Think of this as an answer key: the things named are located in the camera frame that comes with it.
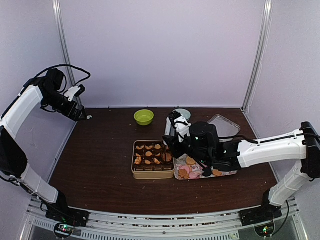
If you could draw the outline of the metal serving tongs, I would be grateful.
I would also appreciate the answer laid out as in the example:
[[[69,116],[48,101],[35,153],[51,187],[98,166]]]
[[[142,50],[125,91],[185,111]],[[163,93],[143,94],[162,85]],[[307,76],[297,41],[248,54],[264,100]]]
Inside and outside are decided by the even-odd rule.
[[[172,153],[169,149],[168,146],[164,146],[164,149],[163,149],[163,153],[162,153],[162,159],[165,163],[169,163],[172,161],[173,159],[173,156],[172,156]]]

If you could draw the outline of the gold cookie tin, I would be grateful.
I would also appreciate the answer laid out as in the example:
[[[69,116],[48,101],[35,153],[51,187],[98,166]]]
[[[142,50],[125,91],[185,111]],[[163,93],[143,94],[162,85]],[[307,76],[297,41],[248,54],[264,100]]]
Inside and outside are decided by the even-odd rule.
[[[145,145],[143,150],[136,146]],[[165,180],[174,177],[174,160],[163,161],[163,140],[137,140],[133,143],[131,171],[136,180]]]

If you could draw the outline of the brown flower cookie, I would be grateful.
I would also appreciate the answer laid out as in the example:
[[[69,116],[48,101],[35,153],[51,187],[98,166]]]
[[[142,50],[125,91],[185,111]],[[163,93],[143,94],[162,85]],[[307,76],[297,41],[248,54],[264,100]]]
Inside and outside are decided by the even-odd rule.
[[[145,148],[145,145],[137,145],[136,146],[136,149],[139,151],[143,150],[144,148]]]

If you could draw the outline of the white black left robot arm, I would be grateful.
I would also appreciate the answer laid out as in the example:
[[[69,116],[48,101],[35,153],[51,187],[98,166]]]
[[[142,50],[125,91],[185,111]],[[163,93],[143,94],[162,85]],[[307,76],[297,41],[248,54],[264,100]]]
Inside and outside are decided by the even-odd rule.
[[[8,176],[7,182],[20,185],[30,194],[39,197],[55,217],[61,222],[67,222],[72,218],[72,211],[65,194],[48,184],[31,167],[22,142],[23,137],[30,141],[39,135],[38,131],[27,133],[27,127],[36,127],[31,122],[35,108],[50,114],[61,114],[74,122],[90,118],[85,108],[79,106],[75,99],[85,92],[82,83],[91,74],[69,65],[69,68],[86,74],[86,77],[68,87],[63,84],[66,76],[60,70],[61,67],[60,64],[48,67],[29,79],[0,117],[0,171]]]

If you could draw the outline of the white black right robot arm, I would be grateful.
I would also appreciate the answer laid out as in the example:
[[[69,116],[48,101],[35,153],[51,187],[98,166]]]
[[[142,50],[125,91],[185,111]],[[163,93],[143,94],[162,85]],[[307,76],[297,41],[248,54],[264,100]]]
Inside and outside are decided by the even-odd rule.
[[[243,226],[281,217],[287,199],[305,183],[320,177],[320,137],[309,122],[275,138],[230,136],[226,142],[218,137],[215,125],[207,122],[190,124],[176,119],[174,130],[173,136],[163,136],[172,155],[176,159],[188,155],[202,167],[206,177],[214,170],[225,173],[263,163],[296,161],[285,177],[263,194],[261,206],[239,212]]]

